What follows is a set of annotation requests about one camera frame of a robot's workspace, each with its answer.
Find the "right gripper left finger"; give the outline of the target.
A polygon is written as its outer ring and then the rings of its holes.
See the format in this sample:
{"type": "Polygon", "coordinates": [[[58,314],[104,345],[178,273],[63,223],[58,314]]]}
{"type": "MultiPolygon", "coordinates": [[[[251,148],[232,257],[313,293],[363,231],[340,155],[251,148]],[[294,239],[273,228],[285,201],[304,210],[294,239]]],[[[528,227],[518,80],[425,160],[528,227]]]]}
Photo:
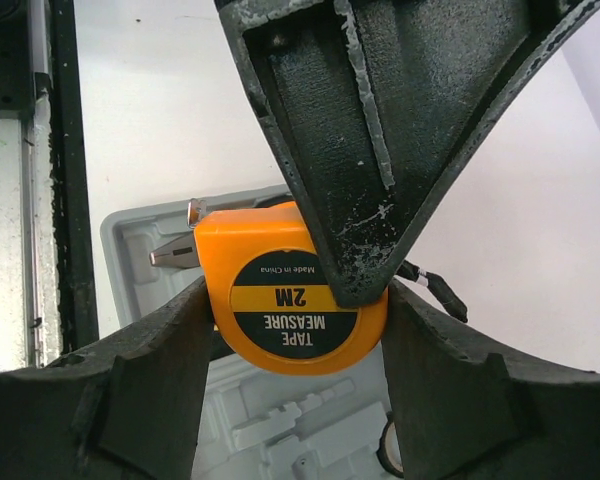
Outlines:
{"type": "Polygon", "coordinates": [[[187,479],[213,343],[205,282],[45,368],[0,373],[0,479],[187,479]]]}

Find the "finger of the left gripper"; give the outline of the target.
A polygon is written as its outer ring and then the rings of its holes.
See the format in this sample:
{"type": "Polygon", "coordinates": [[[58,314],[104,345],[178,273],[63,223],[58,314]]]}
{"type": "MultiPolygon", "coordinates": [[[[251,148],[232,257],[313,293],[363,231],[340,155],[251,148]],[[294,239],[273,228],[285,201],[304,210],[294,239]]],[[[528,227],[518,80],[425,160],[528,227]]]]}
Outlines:
{"type": "Polygon", "coordinates": [[[597,1],[219,1],[247,99],[337,303],[376,301],[597,1]]]}

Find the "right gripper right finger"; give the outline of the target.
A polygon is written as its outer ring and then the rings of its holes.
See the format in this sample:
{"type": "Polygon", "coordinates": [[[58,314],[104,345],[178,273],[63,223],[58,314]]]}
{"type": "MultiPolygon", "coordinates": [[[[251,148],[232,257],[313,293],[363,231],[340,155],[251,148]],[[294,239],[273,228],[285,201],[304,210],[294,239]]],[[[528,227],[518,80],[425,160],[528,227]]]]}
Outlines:
{"type": "Polygon", "coordinates": [[[385,375],[408,479],[600,479],[600,373],[504,345],[389,288],[385,375]]]}

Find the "black tape roll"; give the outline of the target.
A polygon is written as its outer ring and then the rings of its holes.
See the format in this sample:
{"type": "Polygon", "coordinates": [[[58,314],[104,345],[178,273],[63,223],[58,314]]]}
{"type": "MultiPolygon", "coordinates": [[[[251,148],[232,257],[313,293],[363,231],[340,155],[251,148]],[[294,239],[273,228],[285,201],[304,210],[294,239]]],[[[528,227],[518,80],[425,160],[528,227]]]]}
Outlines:
{"type": "Polygon", "coordinates": [[[377,457],[381,466],[391,475],[397,478],[404,477],[404,470],[399,450],[397,430],[392,418],[387,420],[383,428],[377,457]]]}

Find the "grey plastic tool case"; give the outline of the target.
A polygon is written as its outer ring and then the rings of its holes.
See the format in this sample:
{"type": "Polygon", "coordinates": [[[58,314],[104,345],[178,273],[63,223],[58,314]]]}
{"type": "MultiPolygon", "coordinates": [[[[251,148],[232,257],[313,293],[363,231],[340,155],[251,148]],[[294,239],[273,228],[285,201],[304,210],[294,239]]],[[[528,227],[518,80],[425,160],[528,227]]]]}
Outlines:
{"type": "MultiPolygon", "coordinates": [[[[101,241],[116,306],[108,331],[163,306],[200,275],[158,268],[149,254],[191,240],[185,200],[110,214],[101,241]]],[[[194,479],[394,479],[377,451],[391,407],[375,348],[332,375],[277,375],[215,338],[201,412],[194,479]]]]}

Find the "orange black pliers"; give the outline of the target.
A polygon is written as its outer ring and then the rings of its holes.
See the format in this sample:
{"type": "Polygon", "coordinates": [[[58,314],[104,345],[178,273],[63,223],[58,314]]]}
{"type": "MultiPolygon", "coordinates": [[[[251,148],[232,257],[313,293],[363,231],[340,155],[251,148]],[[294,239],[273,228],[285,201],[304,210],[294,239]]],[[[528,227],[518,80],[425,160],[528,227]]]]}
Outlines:
{"type": "Polygon", "coordinates": [[[190,269],[200,266],[196,250],[191,246],[168,248],[164,246],[149,254],[150,264],[158,268],[190,269]]]}

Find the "orange tape measure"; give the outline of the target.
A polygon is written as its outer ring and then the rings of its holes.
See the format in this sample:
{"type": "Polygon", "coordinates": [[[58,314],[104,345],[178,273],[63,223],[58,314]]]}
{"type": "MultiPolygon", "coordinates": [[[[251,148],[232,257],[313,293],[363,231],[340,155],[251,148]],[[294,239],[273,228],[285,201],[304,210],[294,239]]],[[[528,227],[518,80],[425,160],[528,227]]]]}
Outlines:
{"type": "Polygon", "coordinates": [[[296,203],[210,212],[188,206],[215,324],[253,365],[287,375],[326,375],[362,360],[381,339],[388,296],[337,305],[296,203]]]}

